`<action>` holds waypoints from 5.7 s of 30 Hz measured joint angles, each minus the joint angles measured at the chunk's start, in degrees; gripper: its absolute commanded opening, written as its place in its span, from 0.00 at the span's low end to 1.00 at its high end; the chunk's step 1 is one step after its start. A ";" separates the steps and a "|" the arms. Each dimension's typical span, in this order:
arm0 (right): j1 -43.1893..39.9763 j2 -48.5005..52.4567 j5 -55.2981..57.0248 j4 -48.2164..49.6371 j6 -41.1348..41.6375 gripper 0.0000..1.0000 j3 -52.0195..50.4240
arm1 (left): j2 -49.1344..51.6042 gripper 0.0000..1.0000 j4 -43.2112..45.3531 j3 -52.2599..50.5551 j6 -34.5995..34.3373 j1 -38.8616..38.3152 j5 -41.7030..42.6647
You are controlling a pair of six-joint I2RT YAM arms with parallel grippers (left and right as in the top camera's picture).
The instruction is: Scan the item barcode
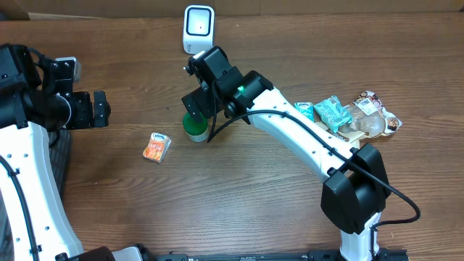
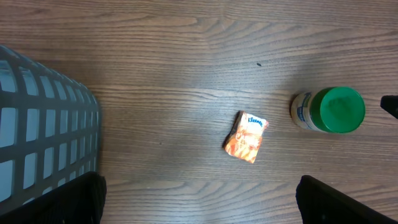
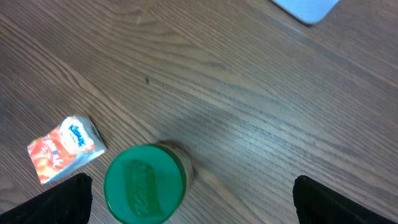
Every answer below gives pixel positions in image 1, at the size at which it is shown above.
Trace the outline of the green lid jar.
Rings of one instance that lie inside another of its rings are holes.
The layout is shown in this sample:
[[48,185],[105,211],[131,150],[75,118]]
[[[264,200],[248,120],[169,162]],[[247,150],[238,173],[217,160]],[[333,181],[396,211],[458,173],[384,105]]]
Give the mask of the green lid jar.
[[183,117],[183,129],[186,132],[186,135],[193,142],[197,143],[207,140],[210,134],[207,119],[202,114],[199,114],[199,116],[199,122],[196,122],[188,112]]

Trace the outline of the orange tissue packet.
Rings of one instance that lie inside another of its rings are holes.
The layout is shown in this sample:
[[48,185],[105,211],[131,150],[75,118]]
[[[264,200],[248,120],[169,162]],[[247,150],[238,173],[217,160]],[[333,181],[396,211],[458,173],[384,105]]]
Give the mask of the orange tissue packet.
[[171,144],[171,138],[165,134],[153,132],[142,155],[144,158],[161,163]]

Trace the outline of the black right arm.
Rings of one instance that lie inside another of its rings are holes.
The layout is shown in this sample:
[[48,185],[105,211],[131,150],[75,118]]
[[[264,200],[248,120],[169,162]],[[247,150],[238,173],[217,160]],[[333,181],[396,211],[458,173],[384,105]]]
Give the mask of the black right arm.
[[342,260],[377,260],[380,248],[374,225],[390,195],[380,152],[356,148],[298,112],[263,75],[242,75],[225,52],[214,46],[188,59],[185,71],[199,81],[182,98],[197,122],[224,112],[279,140],[311,169],[323,185],[321,208],[341,231]]

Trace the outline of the mint green wipes packet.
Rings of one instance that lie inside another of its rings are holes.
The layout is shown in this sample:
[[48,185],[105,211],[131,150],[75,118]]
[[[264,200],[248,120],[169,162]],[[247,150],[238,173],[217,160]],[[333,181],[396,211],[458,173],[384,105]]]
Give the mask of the mint green wipes packet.
[[314,108],[333,133],[337,133],[341,126],[353,121],[352,115],[341,105],[337,96],[333,95],[324,99],[317,103]]

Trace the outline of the teal candy packet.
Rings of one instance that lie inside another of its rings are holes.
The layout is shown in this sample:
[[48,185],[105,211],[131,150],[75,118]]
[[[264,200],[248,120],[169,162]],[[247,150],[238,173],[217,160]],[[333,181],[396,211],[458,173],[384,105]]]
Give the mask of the teal candy packet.
[[311,102],[296,102],[294,104],[295,109],[302,113],[305,117],[307,117],[311,121],[315,121],[314,117],[314,105]]

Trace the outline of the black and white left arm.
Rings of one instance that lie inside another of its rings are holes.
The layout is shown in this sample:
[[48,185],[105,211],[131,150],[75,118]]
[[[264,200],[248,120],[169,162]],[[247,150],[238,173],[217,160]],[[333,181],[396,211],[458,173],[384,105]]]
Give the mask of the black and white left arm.
[[62,205],[49,134],[103,128],[111,108],[103,91],[73,91],[74,57],[51,59],[20,44],[1,45],[1,195],[16,260],[148,260],[140,244],[84,251]]

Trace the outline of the brown snack bag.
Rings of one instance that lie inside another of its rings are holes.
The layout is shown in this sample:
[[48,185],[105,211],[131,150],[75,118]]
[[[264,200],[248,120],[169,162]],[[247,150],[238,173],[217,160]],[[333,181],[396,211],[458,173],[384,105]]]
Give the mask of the brown snack bag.
[[388,112],[381,100],[372,91],[362,92],[353,102],[344,106],[351,114],[351,123],[345,123],[333,133],[315,113],[315,123],[335,137],[360,148],[360,141],[365,138],[390,136],[402,126],[402,121]]

